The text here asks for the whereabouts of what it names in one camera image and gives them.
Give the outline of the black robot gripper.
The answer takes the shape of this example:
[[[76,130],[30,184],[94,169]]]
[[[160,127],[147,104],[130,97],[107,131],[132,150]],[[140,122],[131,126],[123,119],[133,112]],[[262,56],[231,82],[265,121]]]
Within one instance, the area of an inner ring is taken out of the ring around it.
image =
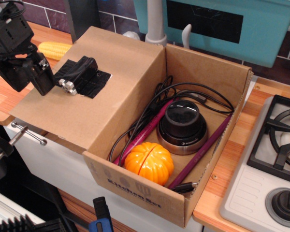
[[[25,10],[22,1],[0,1],[0,57],[5,58],[0,58],[0,76],[17,92],[31,80],[45,96],[55,86],[55,79],[46,57],[31,42],[34,33],[23,17]],[[25,54],[32,57],[30,80],[22,58],[7,59]]]

